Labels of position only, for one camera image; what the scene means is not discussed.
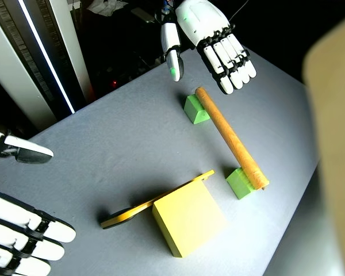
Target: wooden rod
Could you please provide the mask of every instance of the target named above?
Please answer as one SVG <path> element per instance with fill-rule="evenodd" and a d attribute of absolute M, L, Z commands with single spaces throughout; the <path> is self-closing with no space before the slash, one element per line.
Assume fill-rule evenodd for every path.
<path fill-rule="evenodd" d="M 270 183 L 269 180 L 265 177 L 243 143 L 239 140 L 238 136 L 214 104 L 207 91 L 203 87 L 199 87 L 195 90 L 195 94 L 208 115 L 210 115 L 214 125 L 241 165 L 241 168 L 244 170 L 253 187 L 258 190 L 267 186 Z"/>

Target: green block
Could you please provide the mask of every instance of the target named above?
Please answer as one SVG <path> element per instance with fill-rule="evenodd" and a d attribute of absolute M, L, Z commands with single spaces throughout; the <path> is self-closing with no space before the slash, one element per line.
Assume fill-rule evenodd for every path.
<path fill-rule="evenodd" d="M 210 119 L 196 95 L 190 95 L 186 98 L 184 111 L 193 124 L 199 124 Z"/>
<path fill-rule="evenodd" d="M 255 191 L 242 168 L 237 168 L 231 175 L 229 175 L 226 181 L 229 183 L 231 189 L 239 200 L 247 194 Z"/>

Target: white cloth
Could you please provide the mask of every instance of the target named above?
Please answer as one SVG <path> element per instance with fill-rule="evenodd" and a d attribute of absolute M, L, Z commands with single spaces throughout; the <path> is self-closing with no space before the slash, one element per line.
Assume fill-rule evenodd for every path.
<path fill-rule="evenodd" d="M 127 3 L 120 2 L 118 0 L 94 0 L 91 5 L 88 6 L 87 10 L 93 13 L 100 14 L 102 16 L 111 16 L 114 11 L 121 9 Z"/>

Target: yellow cube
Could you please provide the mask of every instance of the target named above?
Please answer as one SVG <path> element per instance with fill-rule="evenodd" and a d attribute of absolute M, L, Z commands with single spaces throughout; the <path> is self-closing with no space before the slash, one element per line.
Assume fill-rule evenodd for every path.
<path fill-rule="evenodd" d="M 185 257 L 227 221 L 202 180 L 188 183 L 154 202 L 152 213 L 172 254 Z"/>

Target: table surface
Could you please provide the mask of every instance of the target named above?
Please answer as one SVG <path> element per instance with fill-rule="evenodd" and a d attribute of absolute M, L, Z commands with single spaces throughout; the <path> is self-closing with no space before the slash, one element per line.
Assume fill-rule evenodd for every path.
<path fill-rule="evenodd" d="M 262 275 L 316 168 L 305 86 L 252 53 L 256 78 L 224 95 L 199 54 L 182 55 L 174 83 L 163 64 L 35 136 L 44 165 L 0 160 L 0 191 L 73 225 L 51 275 Z M 203 86 L 270 180 L 238 200 L 225 177 L 238 163 L 211 120 L 193 125 L 183 103 Z M 204 183 L 229 221 L 186 258 L 174 258 L 146 210 L 103 230 L 98 217 L 214 169 Z"/>

